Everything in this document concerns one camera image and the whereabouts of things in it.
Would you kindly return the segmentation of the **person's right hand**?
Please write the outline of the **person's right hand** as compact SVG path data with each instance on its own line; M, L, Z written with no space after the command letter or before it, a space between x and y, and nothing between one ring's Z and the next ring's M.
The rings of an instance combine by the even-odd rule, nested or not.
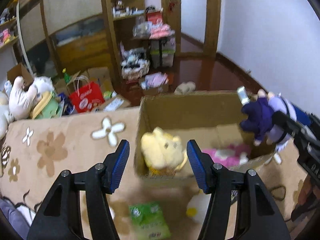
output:
M308 175L304 180L302 189L298 196L298 203L291 213L291 220L295 221L303 214L306 214L316 208L316 202L319 200L319 186Z

